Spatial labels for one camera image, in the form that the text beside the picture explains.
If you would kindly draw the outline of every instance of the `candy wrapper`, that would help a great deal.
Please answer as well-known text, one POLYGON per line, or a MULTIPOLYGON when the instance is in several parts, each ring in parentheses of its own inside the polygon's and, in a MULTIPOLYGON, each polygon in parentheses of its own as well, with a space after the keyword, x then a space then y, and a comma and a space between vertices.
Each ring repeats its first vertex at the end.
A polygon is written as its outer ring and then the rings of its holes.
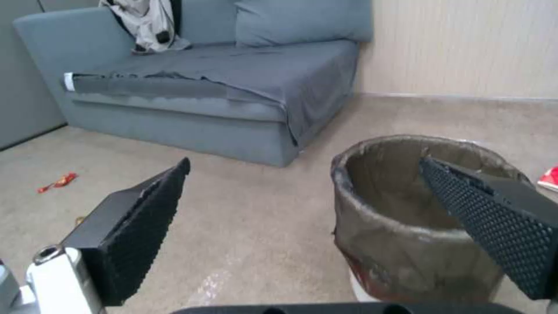
POLYGON ((554 192, 558 192, 558 166, 543 174, 537 181, 537 184, 554 192))
POLYGON ((68 185, 70 182, 72 182, 75 178, 77 178, 78 175, 70 172, 66 175, 63 175, 62 178, 60 178, 60 180, 53 182, 47 186, 44 186, 42 188, 39 188, 37 190, 37 192, 39 193, 45 193, 46 191, 48 191, 51 187, 55 187, 55 188, 61 188, 61 187, 65 187, 66 185, 68 185))

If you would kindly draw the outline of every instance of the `beige carpet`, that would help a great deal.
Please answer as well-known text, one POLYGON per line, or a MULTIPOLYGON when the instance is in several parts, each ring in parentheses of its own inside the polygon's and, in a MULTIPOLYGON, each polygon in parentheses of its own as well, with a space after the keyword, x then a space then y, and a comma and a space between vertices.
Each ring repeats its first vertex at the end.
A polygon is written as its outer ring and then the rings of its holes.
MULTIPOLYGON (((558 102, 360 97, 284 169, 66 127, 0 153, 0 257, 22 280, 34 252, 60 241, 77 216, 188 156, 193 172, 150 273, 109 313, 353 301, 331 236, 335 154, 375 136, 440 135, 476 141, 535 179, 558 163, 557 118, 558 102), (68 187, 35 192, 69 171, 80 177, 68 187)), ((496 301, 526 313, 546 306, 508 280, 496 301)))

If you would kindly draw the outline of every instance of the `gray sheet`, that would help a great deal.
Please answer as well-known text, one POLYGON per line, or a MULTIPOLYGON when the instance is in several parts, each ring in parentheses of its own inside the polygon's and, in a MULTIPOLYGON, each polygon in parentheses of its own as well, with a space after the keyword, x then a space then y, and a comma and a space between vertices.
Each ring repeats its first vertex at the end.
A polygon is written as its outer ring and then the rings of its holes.
POLYGON ((265 99, 284 111, 296 142, 328 114, 332 99, 350 93, 357 57, 358 45, 348 40, 261 48, 205 46, 133 56, 76 73, 74 85, 78 93, 220 93, 233 100, 265 99))

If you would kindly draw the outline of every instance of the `wall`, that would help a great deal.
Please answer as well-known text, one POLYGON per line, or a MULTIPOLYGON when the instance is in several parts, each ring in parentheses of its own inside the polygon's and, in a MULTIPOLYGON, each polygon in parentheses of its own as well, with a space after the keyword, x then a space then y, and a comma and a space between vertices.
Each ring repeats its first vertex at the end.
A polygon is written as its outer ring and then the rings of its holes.
POLYGON ((372 1, 357 91, 558 98, 558 1, 372 1))
POLYGON ((35 0, 0 2, 0 149, 65 123, 12 21, 41 12, 35 0))

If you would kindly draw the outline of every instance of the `waste bin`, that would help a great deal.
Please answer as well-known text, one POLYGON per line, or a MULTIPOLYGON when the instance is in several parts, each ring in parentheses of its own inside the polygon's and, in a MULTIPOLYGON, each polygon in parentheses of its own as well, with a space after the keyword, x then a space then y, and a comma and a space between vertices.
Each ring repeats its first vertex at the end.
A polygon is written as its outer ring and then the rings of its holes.
POLYGON ((503 272, 422 180, 419 160, 428 155, 531 184, 501 156, 471 142, 414 135, 364 141, 332 163, 335 244, 373 298, 488 301, 503 272))

